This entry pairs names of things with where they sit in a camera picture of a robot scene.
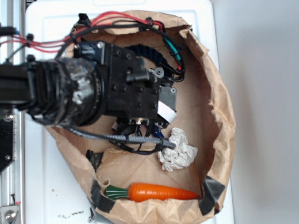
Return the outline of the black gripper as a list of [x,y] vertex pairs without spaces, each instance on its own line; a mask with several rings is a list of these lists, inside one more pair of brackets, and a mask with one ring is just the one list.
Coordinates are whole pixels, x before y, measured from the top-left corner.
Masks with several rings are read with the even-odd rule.
[[146,125],[147,134],[162,138],[161,130],[176,117],[176,89],[173,69],[154,48],[141,44],[125,48],[107,42],[81,42],[74,58],[94,65],[98,82],[96,110],[83,125],[100,116],[117,117],[118,134],[126,127]]

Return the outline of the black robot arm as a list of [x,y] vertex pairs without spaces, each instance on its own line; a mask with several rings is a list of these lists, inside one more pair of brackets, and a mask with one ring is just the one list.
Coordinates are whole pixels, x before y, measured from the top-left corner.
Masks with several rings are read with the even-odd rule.
[[87,126],[106,115],[166,128],[177,116],[176,89],[155,49],[81,42],[71,58],[1,65],[0,117],[13,109],[44,126]]

